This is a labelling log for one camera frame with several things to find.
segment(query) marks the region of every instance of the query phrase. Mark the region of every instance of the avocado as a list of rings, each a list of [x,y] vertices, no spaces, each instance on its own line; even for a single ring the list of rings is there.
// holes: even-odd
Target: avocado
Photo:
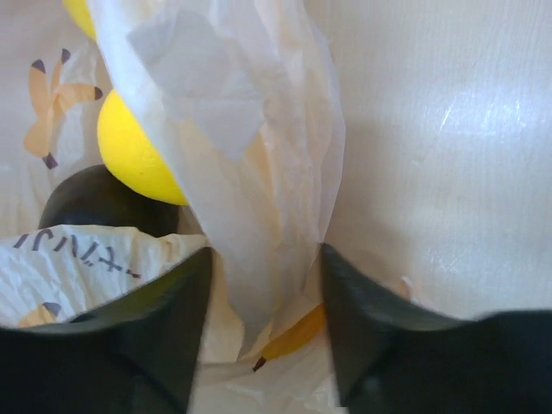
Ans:
[[[146,198],[116,179],[104,165],[91,166],[56,187],[39,229],[59,224],[136,227],[162,237],[176,233],[180,208]]]

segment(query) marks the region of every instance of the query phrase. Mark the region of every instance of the printed banana graphic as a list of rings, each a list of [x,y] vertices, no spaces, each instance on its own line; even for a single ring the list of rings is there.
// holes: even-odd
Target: printed banana graphic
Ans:
[[[292,354],[301,349],[318,335],[325,324],[326,314],[323,305],[320,304],[282,335],[270,341],[263,349],[262,356],[253,367],[253,370],[257,371],[267,361]]]
[[[18,328],[29,328],[46,323],[56,323],[56,318],[60,314],[61,306],[54,302],[45,302],[36,309],[30,311],[17,324]]]
[[[50,153],[53,129],[63,115],[74,105],[96,101],[102,97],[102,91],[88,84],[60,84],[63,65],[71,58],[68,50],[61,51],[61,58],[53,69],[50,89],[48,90],[46,67],[40,59],[35,60],[28,73],[28,93],[38,119],[29,129],[23,146],[32,155],[44,160],[49,169],[58,163]]]

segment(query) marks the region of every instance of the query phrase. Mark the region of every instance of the dark round fruit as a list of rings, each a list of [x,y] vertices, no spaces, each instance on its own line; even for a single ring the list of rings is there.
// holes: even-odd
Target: dark round fruit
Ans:
[[[59,224],[136,227],[162,237],[177,232],[179,207],[143,197],[105,166],[91,166],[58,185],[48,199],[39,229]]]

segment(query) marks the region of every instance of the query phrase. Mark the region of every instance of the lemon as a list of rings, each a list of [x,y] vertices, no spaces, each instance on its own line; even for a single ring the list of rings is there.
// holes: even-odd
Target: lemon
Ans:
[[[154,200],[187,204],[165,162],[115,91],[100,110],[97,143],[107,169],[127,187]]]
[[[96,39],[96,31],[90,18],[86,0],[63,0],[63,5],[66,6],[69,15],[77,23],[83,32],[85,32],[93,40]]]

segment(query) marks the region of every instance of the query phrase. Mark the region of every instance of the light wood surface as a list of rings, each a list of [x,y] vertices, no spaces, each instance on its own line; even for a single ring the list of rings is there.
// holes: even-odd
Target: light wood surface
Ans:
[[[450,314],[552,307],[552,2],[307,5],[348,127],[329,242]]]

